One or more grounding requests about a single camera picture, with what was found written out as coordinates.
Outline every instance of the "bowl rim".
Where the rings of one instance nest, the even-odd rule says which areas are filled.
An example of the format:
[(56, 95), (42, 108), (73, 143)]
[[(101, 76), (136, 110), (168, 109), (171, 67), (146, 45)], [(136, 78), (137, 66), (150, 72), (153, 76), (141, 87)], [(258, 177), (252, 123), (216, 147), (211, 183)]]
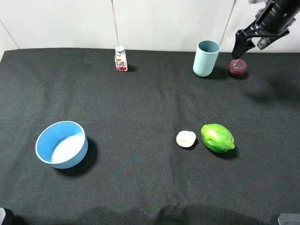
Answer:
[(53, 163), (53, 162), (49, 162), (49, 161), (46, 161), (46, 160), (42, 159), (42, 158), (40, 157), (39, 153), (38, 153), (38, 141), (39, 141), (40, 137), (43, 135), (43, 133), (44, 133), (47, 129), (49, 129), (50, 127), (55, 126), (56, 124), (59, 124), (59, 123), (65, 123), (65, 122), (70, 122), (70, 123), (76, 124), (76, 125), (82, 130), (82, 132), (83, 132), (84, 141), (83, 141), (83, 143), (82, 143), (82, 146), (81, 146), (80, 150), (76, 153), (75, 156), (77, 156), (77, 154), (83, 149), (83, 146), (84, 146), (84, 143), (85, 143), (85, 139), (86, 139), (85, 131), (84, 131), (83, 127), (80, 126), (78, 123), (76, 123), (76, 122), (74, 122), (74, 121), (70, 121), (70, 120), (59, 121), (59, 122), (53, 123), (53, 124), (51, 124), (50, 126), (48, 126), (45, 130), (43, 130), (43, 132), (42, 132), (42, 133), (38, 136), (38, 138), (37, 138), (37, 141), (36, 141), (36, 155), (37, 155), (37, 157), (38, 157), (42, 162), (47, 163), (47, 164), (57, 165), (57, 164), (65, 163), (65, 162), (67, 162), (67, 161), (69, 161), (69, 160), (71, 160), (71, 159), (73, 159), (73, 158), (75, 157), (75, 156), (74, 156), (74, 157), (72, 157), (72, 158), (70, 158), (70, 159), (68, 159), (68, 160), (66, 160), (66, 161), (60, 162), (60, 163)]

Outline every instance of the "black tablecloth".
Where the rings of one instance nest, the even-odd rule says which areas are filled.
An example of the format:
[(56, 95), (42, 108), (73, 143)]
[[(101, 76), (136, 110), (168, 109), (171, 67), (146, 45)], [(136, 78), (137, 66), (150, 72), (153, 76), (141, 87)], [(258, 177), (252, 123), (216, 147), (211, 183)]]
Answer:
[[(195, 53), (31, 49), (0, 63), (0, 207), (29, 225), (264, 225), (300, 213), (300, 54), (248, 53), (249, 77), (228, 76), (229, 53), (197, 77)], [(41, 162), (35, 142), (72, 120), (89, 150), (77, 166)], [(236, 149), (213, 154), (204, 124)], [(197, 135), (182, 149), (179, 131)]]

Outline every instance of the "blue bowl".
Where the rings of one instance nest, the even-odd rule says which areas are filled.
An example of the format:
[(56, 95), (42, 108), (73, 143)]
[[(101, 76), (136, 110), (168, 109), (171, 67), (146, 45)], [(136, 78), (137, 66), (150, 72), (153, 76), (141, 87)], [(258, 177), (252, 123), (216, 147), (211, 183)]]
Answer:
[(36, 143), (37, 157), (58, 169), (80, 163), (88, 150), (83, 128), (72, 121), (61, 121), (47, 127)]

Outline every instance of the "light blue cup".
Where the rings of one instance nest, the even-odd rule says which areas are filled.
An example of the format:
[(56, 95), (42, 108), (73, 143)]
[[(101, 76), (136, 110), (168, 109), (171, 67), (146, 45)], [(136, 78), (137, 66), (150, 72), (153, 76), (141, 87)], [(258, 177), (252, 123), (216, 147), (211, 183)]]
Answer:
[(58, 169), (67, 169), (80, 163), (88, 150), (83, 128), (72, 121), (61, 121), (47, 127), (36, 143), (37, 157)]
[(197, 45), (193, 71), (197, 76), (208, 76), (211, 74), (221, 47), (214, 41), (200, 41)]

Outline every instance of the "white garlic clove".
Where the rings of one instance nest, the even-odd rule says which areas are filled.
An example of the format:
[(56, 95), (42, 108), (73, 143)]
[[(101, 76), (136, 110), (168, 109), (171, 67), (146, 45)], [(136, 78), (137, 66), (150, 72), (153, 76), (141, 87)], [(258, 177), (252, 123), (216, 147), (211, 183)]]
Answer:
[(196, 140), (196, 134), (192, 131), (180, 131), (176, 137), (176, 142), (183, 148), (191, 147)]

